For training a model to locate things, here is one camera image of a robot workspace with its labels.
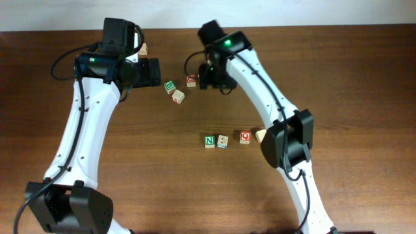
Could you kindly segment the plain block red side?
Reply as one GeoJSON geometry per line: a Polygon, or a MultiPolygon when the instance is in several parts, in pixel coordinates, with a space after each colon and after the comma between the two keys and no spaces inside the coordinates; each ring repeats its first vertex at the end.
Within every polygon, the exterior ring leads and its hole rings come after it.
{"type": "Polygon", "coordinates": [[[178,104],[181,104],[182,103],[182,101],[184,100],[184,98],[185,98],[185,94],[182,92],[182,91],[180,91],[180,90],[176,90],[173,94],[172,94],[172,99],[173,99],[173,101],[175,101],[176,103],[178,103],[178,104]]]}

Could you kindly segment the green B letter block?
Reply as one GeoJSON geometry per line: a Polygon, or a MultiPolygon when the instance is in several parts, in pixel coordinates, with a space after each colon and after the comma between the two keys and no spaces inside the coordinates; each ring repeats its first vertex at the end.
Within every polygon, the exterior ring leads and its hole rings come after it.
{"type": "Polygon", "coordinates": [[[176,85],[173,81],[164,83],[164,88],[169,95],[172,95],[176,91],[176,85]]]}

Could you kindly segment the green N letter block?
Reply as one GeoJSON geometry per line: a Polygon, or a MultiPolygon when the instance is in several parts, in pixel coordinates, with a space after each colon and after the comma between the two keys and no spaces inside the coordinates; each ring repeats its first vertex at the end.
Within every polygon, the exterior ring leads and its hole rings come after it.
{"type": "Polygon", "coordinates": [[[204,145],[205,145],[205,148],[214,148],[215,137],[213,135],[204,136],[204,145]]]}

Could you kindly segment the picture block blue side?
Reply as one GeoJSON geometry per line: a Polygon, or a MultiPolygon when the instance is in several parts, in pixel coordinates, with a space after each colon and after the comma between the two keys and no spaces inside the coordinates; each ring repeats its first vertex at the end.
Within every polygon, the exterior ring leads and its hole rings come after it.
{"type": "Polygon", "coordinates": [[[228,147],[228,136],[224,136],[224,135],[219,135],[218,136],[218,141],[217,141],[217,146],[219,148],[223,148],[226,149],[228,147]]]}

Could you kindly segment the red Q letter block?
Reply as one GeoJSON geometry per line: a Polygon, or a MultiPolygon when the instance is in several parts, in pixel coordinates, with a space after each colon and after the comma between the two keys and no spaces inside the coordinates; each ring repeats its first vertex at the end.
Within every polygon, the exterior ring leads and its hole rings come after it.
{"type": "Polygon", "coordinates": [[[241,131],[240,132],[240,138],[239,138],[239,142],[241,144],[249,144],[251,141],[251,132],[249,131],[241,131]]]}

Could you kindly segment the plain block red edge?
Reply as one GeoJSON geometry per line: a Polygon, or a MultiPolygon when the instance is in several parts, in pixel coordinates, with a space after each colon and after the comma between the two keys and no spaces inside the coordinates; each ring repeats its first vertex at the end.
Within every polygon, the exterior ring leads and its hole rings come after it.
{"type": "Polygon", "coordinates": [[[262,143],[266,133],[267,133],[266,129],[259,130],[255,133],[255,137],[256,137],[258,143],[262,143]]]}

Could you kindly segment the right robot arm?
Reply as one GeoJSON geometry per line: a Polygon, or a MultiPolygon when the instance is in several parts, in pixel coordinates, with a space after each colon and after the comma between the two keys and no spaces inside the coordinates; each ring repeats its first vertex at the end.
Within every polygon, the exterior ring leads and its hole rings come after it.
{"type": "Polygon", "coordinates": [[[200,87],[229,94],[240,86],[249,97],[266,130],[260,143],[262,154],[281,174],[296,208],[296,232],[337,233],[313,176],[313,115],[299,110],[281,93],[242,31],[227,34],[212,20],[202,25],[198,36],[205,55],[200,87]]]}

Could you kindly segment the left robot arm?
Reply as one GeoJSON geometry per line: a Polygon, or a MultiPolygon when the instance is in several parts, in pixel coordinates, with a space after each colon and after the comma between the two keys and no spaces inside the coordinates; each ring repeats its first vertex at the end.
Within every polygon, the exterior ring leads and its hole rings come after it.
{"type": "Polygon", "coordinates": [[[75,49],[73,100],[53,162],[42,182],[30,182],[23,206],[47,233],[127,233],[100,193],[98,167],[109,120],[134,88],[159,86],[156,58],[140,58],[142,29],[106,18],[100,42],[75,49]]]}

